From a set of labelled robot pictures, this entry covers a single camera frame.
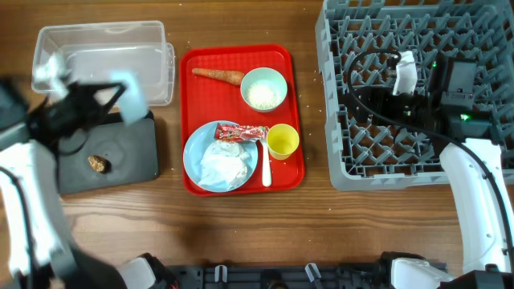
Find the brown food scrap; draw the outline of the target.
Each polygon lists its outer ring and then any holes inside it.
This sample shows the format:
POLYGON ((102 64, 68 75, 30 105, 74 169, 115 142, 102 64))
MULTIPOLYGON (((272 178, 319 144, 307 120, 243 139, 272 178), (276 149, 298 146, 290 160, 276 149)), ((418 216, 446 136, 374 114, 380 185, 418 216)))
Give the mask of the brown food scrap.
POLYGON ((91 168, 97 173, 106 173, 108 171, 109 162, 104 157, 92 155, 88 157, 91 168))

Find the yellow plastic cup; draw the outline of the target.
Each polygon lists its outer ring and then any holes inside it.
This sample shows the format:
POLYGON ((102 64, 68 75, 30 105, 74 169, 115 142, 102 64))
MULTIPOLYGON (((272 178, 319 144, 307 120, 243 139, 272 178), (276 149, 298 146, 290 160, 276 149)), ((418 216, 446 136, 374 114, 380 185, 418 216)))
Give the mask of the yellow plastic cup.
POLYGON ((300 145, 300 136, 289 124, 276 124, 267 133, 269 153, 276 160, 289 158, 300 145))

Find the mint green rice bowl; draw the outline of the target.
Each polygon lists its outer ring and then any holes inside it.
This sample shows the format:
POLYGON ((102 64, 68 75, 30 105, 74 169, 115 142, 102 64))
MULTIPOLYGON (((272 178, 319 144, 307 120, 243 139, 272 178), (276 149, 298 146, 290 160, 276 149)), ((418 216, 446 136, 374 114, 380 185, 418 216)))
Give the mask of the mint green rice bowl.
POLYGON ((240 92, 250 108, 257 112, 271 112, 285 101, 288 84, 278 71, 259 67, 245 74, 240 92))

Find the red snack wrapper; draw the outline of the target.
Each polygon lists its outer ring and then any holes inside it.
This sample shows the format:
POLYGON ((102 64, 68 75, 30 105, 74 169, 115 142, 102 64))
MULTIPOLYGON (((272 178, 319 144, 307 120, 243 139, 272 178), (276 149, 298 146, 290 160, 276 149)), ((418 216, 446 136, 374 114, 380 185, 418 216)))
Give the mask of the red snack wrapper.
POLYGON ((256 142, 264 139, 268 131, 267 126, 217 124, 214 139, 225 142, 256 142))

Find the white napkin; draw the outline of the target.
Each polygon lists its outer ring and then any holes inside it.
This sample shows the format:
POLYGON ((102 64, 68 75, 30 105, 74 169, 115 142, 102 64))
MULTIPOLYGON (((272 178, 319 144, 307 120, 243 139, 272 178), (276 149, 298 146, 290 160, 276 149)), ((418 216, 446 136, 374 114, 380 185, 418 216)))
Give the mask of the white napkin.
POLYGON ((200 162, 200 186, 224 185, 227 190, 241 186, 248 177, 246 161, 251 155, 235 142, 216 140, 211 143, 200 162))

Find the small light blue bowl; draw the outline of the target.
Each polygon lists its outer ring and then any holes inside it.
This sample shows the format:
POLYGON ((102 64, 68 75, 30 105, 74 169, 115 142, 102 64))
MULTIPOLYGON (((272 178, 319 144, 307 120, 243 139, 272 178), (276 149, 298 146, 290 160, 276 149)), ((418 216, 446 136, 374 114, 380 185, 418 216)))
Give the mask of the small light blue bowl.
POLYGON ((143 119, 147 115, 149 107, 136 74, 132 71, 115 70, 111 72, 110 80, 120 82, 125 86, 125 91, 116 102, 124 124, 131 125, 143 119))

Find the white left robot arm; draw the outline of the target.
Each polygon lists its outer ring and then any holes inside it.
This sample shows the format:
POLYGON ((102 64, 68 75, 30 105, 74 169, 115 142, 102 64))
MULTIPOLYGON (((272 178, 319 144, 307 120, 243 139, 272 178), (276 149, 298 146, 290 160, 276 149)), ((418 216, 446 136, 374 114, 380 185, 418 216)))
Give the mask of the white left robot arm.
POLYGON ((57 193, 55 142, 92 128, 126 86, 71 83, 63 100, 34 110, 9 78, 1 80, 1 195, 10 234, 13 288, 130 288, 124 268, 83 252, 75 242, 57 193))

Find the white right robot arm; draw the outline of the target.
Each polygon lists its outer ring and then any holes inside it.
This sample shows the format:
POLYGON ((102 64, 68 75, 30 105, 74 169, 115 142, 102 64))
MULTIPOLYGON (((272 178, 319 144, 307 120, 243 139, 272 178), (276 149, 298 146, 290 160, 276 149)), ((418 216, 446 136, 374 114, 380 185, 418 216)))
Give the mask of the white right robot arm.
POLYGON ((417 96, 411 52, 390 51, 393 88, 354 89, 346 76, 351 108, 377 124, 392 124, 441 140, 440 164, 447 174, 463 243, 459 277, 409 255, 389 257, 392 288, 511 288, 513 286, 513 209, 501 168, 500 125, 490 112, 473 109, 476 61, 439 56, 431 65, 425 96, 417 96))

